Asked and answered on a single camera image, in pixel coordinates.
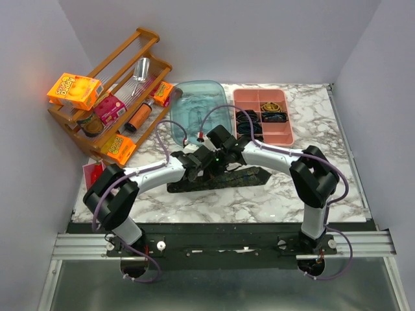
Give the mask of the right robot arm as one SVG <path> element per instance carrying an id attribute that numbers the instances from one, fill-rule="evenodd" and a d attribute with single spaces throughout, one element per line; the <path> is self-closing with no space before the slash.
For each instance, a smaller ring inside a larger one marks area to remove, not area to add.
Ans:
<path id="1" fill-rule="evenodd" d="M 290 176 L 304 204 L 299 248 L 307 254 L 320 249 L 327 232 L 329 200 L 340 180 L 339 173 L 320 149 L 315 146 L 305 150 L 278 149 L 254 136 L 236 139 L 223 126 L 206 135 L 199 134 L 198 140 L 208 148 L 215 148 L 219 158 L 227 163 L 261 166 Z"/>

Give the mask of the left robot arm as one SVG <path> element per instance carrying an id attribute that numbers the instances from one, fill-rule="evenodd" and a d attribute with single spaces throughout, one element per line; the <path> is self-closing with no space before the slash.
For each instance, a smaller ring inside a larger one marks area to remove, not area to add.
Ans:
<path id="1" fill-rule="evenodd" d="M 143 250 L 143 232 L 129 216 L 138 195 L 168 183 L 193 182 L 198 173 L 219 160 L 215 152 L 205 146 L 185 154 L 174 152 L 164 161 L 137 167 L 129 173 L 116 164 L 107 166 L 89 188 L 83 202 L 93 214 L 93 225 L 113 232 L 122 242 L 122 249 L 130 256 Z"/>

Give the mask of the dark patterned necktie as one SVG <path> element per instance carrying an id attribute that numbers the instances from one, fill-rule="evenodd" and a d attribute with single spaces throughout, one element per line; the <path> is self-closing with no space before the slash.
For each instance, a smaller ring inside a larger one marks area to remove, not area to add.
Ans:
<path id="1" fill-rule="evenodd" d="M 167 192 L 183 193 L 234 187 L 253 187 L 265 185 L 270 177 L 271 173 L 261 167 L 249 167 L 225 172 L 220 176 L 212 178 L 198 176 L 194 181 L 181 180 L 175 183 L 168 183 Z"/>

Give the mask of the teal transparent plastic tray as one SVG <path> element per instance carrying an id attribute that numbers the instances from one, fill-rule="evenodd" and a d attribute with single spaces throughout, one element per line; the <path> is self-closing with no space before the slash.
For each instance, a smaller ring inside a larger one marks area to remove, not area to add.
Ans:
<path id="1" fill-rule="evenodd" d="M 187 140 L 198 145 L 198 132 L 208 133 L 218 125 L 232 132 L 230 110 L 225 90 L 221 84 L 212 80 L 195 80 L 176 84 L 171 92 L 170 120 L 181 124 L 171 128 L 172 138 L 182 145 L 184 132 Z"/>

